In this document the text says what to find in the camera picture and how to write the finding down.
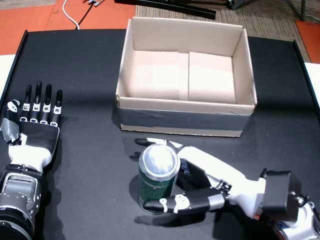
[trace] black metal bar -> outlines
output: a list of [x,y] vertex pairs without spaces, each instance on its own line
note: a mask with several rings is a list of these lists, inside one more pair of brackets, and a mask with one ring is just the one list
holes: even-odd
[[301,21],[305,20],[305,14],[306,14],[306,0],[301,1]]
[[161,0],[114,0],[118,4],[130,4],[130,5],[140,5],[151,8],[165,9],[170,11],[175,11],[178,13],[190,14],[198,17],[203,17],[207,19],[215,19],[216,11],[211,9],[206,9],[197,6],[190,6],[186,4],[173,3],[170,1]]

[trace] gray carpet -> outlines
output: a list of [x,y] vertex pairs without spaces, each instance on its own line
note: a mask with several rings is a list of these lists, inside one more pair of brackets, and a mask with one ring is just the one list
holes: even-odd
[[[296,6],[301,4],[299,0],[292,2]],[[306,12],[319,16],[320,0],[307,0],[306,2]],[[196,4],[196,6],[215,9],[216,18],[214,22],[242,25],[246,28],[249,36],[285,41],[296,40],[304,61],[310,62],[295,23],[299,16],[284,0],[258,0],[238,10],[229,10],[225,6],[212,4]],[[212,21],[202,17],[144,6],[137,6],[135,15],[138,17]]]
[[0,0],[0,9],[53,5],[56,0]]

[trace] robotic hand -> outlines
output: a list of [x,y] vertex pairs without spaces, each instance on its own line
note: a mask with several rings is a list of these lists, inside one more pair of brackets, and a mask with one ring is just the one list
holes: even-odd
[[152,144],[172,147],[181,160],[184,174],[199,178],[199,173],[202,173],[209,186],[146,201],[145,209],[193,214],[220,209],[228,202],[240,206],[251,219],[267,218],[279,239],[310,240],[320,237],[320,215],[309,197],[301,194],[301,183],[292,172],[264,169],[260,178],[253,181],[193,146],[157,138],[136,139],[136,143],[146,147]]
[[42,108],[41,81],[32,108],[31,92],[28,85],[21,117],[18,100],[3,109],[0,130],[11,159],[0,173],[0,236],[5,240],[31,240],[34,236],[35,216],[47,192],[43,169],[51,162],[59,139],[62,90],[57,91],[52,114],[51,84],[46,86]]

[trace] white cable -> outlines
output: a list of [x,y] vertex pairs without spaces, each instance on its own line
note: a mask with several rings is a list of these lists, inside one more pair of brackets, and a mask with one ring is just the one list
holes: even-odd
[[80,30],[79,24],[78,24],[72,17],[70,17],[70,16],[68,15],[68,13],[66,12],[66,10],[65,10],[65,5],[66,5],[67,1],[68,1],[68,0],[65,0],[65,1],[64,1],[63,5],[62,5],[62,11],[63,11],[63,13],[66,15],[66,17],[67,17],[68,19],[70,19],[70,20],[76,25],[76,28],[77,28],[78,30]]

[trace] robotic wrist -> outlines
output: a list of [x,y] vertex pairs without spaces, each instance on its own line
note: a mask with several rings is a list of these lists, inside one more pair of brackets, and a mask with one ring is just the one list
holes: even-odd
[[8,164],[0,173],[0,236],[31,240],[35,216],[48,190],[44,175],[24,165]]

